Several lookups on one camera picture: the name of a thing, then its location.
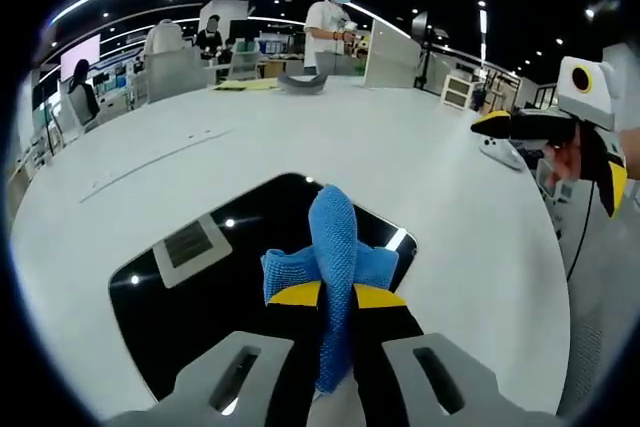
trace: paper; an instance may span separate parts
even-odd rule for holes
[[[272,79],[256,79],[256,80],[227,80],[213,88],[213,90],[271,90],[278,87],[278,81]]]

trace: human hand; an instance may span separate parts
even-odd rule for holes
[[[352,42],[353,39],[355,39],[355,38],[356,38],[356,36],[353,35],[353,33],[351,33],[351,32],[343,32],[342,33],[342,40],[347,42],[347,43],[348,42]]]
[[[580,150],[580,125],[576,124],[576,135],[573,139],[560,146],[549,144],[542,149],[553,162],[553,174],[547,181],[549,187],[554,187],[559,180],[577,180],[582,170],[582,152]]]

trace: blue microfiber towel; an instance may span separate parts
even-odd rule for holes
[[[320,348],[320,376],[316,388],[333,392],[351,365],[346,320],[352,284],[388,289],[398,254],[357,240],[353,205],[337,187],[320,191],[309,209],[313,245],[294,254],[271,249],[262,256],[264,298],[287,287],[314,280],[326,284],[327,330]]]

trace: man in white shirt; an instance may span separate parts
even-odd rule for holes
[[[309,7],[304,31],[307,39],[304,48],[304,73],[315,75],[316,52],[333,52],[344,54],[344,44],[353,41],[354,35],[345,32],[349,15],[342,4],[350,0],[323,0]]]
[[[170,19],[161,20],[158,25],[149,31],[144,43],[144,55],[160,54],[181,50],[185,46],[182,40],[182,29]]]

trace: white table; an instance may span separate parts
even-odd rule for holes
[[[479,152],[474,112],[357,82],[330,78],[314,97],[202,90],[165,99],[83,136],[39,171],[12,232],[18,278],[52,360],[100,418],[154,402],[118,329],[109,277],[203,212],[292,171],[408,229],[419,252],[398,293],[423,330],[490,367],[518,405],[555,412],[569,302],[533,179]],[[314,403],[314,419],[348,410],[348,423],[356,398],[347,383]]]

